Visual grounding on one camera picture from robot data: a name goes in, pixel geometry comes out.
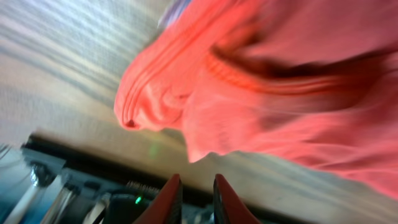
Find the wrinkled fabric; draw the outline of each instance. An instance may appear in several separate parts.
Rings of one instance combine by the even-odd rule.
[[[398,2],[194,0],[129,66],[126,129],[180,129],[190,162],[272,154],[398,198]]]

